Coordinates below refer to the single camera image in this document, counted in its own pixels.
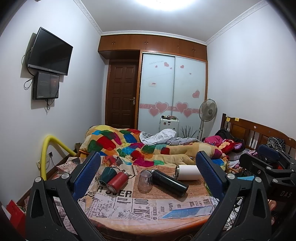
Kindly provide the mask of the person's right hand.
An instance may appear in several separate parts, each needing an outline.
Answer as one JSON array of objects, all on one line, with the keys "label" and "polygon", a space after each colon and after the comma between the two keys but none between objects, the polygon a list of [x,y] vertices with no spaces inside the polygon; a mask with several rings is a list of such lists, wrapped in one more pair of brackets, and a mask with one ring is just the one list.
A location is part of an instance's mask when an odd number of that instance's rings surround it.
[{"label": "person's right hand", "polygon": [[[270,212],[273,212],[274,209],[276,208],[276,201],[274,201],[274,200],[268,200],[268,205],[269,205]],[[273,225],[274,222],[275,222],[275,219],[272,216],[271,217],[271,224]]]}]

